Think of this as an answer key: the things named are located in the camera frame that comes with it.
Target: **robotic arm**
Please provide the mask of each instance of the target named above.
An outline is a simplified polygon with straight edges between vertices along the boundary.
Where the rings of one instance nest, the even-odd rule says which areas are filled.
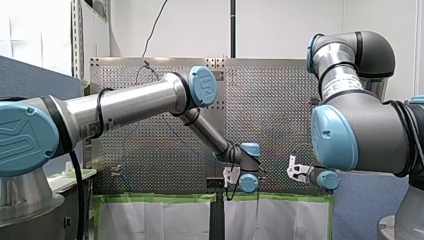
[[[316,159],[329,169],[409,175],[395,236],[424,239],[424,97],[382,102],[395,69],[390,44],[373,32],[317,35],[307,63],[322,97],[311,125]]]
[[[402,122],[393,106],[381,102],[394,69],[393,50],[379,34],[313,37],[307,70],[319,81],[323,105],[313,112],[312,143],[318,162],[328,169],[295,165],[291,155],[291,178],[335,190],[340,179],[331,169],[408,174]]]
[[[259,162],[246,151],[239,151],[235,159],[223,154],[229,144],[200,115],[198,107],[212,104],[216,89],[213,73],[194,67],[187,73],[165,74],[158,82],[67,101],[47,96],[1,102],[0,129],[5,133],[0,134],[0,177],[26,174],[69,153],[83,139],[167,111],[180,117],[219,160],[235,161],[246,171],[256,172]]]
[[[73,154],[76,144],[83,139],[97,138],[103,131],[167,111],[189,126],[218,160],[241,166],[242,190],[256,190],[259,161],[255,152],[227,142],[200,114],[199,107],[211,105],[217,94],[216,79],[208,68],[193,67],[188,72],[165,74],[158,82],[111,90],[67,101],[53,96],[0,101],[2,236],[20,239],[19,233],[22,239],[32,237],[30,231],[20,230],[20,223],[33,226],[29,222],[34,222],[34,226],[39,226],[38,222],[48,219],[51,224],[43,225],[47,229],[37,231],[45,235],[36,237],[63,239],[63,219],[56,213],[62,211],[64,200],[51,192],[41,167],[52,158]]]

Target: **blue joint cap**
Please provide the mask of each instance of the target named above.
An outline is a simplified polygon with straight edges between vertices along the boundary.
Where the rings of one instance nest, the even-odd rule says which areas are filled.
[[[204,66],[193,67],[189,74],[191,98],[198,107],[206,107],[215,102],[218,87],[215,75]]]
[[[245,193],[255,192],[258,184],[258,178],[250,173],[243,174],[239,180],[240,189]]]
[[[424,104],[424,96],[415,96],[411,98],[411,101],[409,101],[411,104]]]
[[[259,147],[258,143],[245,142],[240,144],[240,148],[252,157],[257,158],[261,156],[261,148]]]
[[[20,102],[0,102],[0,177],[42,167],[56,153],[59,132],[43,111]]]
[[[318,175],[317,184],[325,190],[336,190],[340,185],[340,177],[333,171],[324,171]]]
[[[355,134],[343,114],[331,105],[312,113],[312,145],[318,162],[327,168],[351,171],[358,164]]]

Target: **metal frame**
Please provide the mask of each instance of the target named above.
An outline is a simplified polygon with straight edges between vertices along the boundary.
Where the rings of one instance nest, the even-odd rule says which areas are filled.
[[[71,2],[72,72],[73,77],[84,79],[84,36],[81,0]]]

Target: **metal pole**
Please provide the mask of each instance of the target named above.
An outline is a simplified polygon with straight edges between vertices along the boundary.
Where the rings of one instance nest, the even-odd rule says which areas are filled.
[[[231,58],[236,57],[236,0],[231,0]]]

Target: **electrical cable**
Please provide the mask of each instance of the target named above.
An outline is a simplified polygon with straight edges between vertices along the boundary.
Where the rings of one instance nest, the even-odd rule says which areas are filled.
[[[420,139],[419,139],[419,134],[418,134],[418,129],[417,129],[417,125],[414,123],[414,121],[412,120],[413,119],[413,116],[412,116],[412,113],[407,109],[407,108],[409,108],[409,107],[407,107],[407,106],[405,106],[405,105],[403,105],[402,104],[402,107],[404,108],[404,112],[406,112],[406,114],[407,114],[407,116],[408,116],[408,119],[409,119],[409,121],[410,121],[410,124],[411,124],[411,126],[412,126],[412,129],[413,129],[413,131],[412,131],[412,133],[413,133],[413,137],[414,137],[414,140],[415,140],[415,146],[416,146],[416,148],[418,149],[418,154],[419,154],[419,156],[420,156],[420,159],[421,159],[421,164],[422,164],[422,166],[424,166],[424,153],[423,153],[423,150],[422,150],[422,148],[421,148],[421,144],[420,144]]]
[[[100,126],[99,126],[99,131],[91,139],[97,139],[97,138],[99,138],[103,134],[103,131],[104,131],[104,120],[103,120],[103,112],[102,112],[101,99],[102,99],[103,94],[105,94],[108,91],[113,91],[113,90],[114,89],[112,89],[112,88],[104,88],[97,95],[96,115],[99,118],[99,125]]]
[[[236,194],[236,191],[237,191],[237,188],[238,188],[238,185],[239,185],[240,176],[241,176],[241,173],[240,173],[240,175],[237,178],[237,182],[236,182],[236,185],[234,186],[233,194],[231,195],[231,197],[228,197],[228,188],[225,188],[225,196],[227,197],[227,201],[232,201],[233,200],[234,195]]]
[[[387,101],[383,104],[390,104],[396,111],[396,113],[399,116],[399,119],[402,123],[403,129],[406,132],[406,135],[408,136],[408,142],[409,142],[409,157],[408,160],[406,162],[406,165],[404,167],[404,169],[402,169],[402,171],[400,173],[395,173],[394,175],[397,177],[405,177],[406,175],[408,175],[408,173],[412,170],[412,168],[415,166],[416,164],[416,146],[415,146],[415,139],[413,137],[412,134],[412,125],[411,125],[411,121],[409,119],[409,117],[407,115],[405,115],[404,109],[402,108],[403,103],[398,102],[398,101]]]
[[[0,102],[6,102],[6,101],[10,101],[10,102],[19,102],[19,101],[23,101],[23,100],[27,100],[28,98],[26,97],[2,97],[0,98]]]
[[[143,52],[143,55],[141,55],[141,58],[144,58],[144,56],[146,55],[147,48],[149,47],[150,39],[152,39],[153,33],[155,32],[155,29],[156,29],[156,24],[158,23],[159,18],[162,15],[163,9],[165,8],[165,6],[166,6],[167,3],[168,3],[168,0],[165,0],[163,2],[163,4],[162,4],[162,7],[161,7],[161,9],[159,11],[159,14],[156,17],[155,23],[153,24],[152,31],[150,32],[150,36],[147,38],[146,45],[144,46],[144,52]]]
[[[72,165],[74,166],[75,178],[77,180],[77,193],[78,193],[78,227],[77,227],[77,240],[82,240],[84,237],[84,185],[82,181],[81,168],[78,162],[78,157],[75,151],[69,153]]]

